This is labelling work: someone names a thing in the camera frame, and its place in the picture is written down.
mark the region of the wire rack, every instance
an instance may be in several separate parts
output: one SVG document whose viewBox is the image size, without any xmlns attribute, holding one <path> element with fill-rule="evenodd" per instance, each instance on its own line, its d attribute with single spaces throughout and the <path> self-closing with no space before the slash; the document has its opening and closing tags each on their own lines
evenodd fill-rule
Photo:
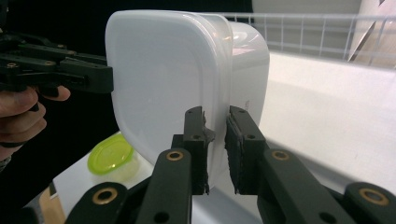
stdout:
<svg viewBox="0 0 396 224">
<path fill-rule="evenodd" d="M 255 27 L 269 50 L 396 69 L 396 15 L 217 14 Z"/>
</svg>

